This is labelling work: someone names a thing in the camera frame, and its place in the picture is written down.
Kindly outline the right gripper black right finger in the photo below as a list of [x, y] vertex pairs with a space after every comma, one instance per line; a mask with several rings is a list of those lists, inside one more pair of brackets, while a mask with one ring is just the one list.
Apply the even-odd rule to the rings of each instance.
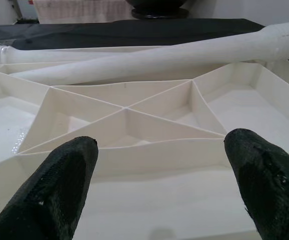
[[260, 237], [289, 240], [289, 154], [245, 128], [230, 131], [224, 149]]

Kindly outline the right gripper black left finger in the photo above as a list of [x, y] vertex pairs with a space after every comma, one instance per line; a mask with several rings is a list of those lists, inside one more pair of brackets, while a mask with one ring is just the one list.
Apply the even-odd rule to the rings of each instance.
[[89, 136], [51, 151], [0, 212], [0, 240], [73, 239], [98, 155]]

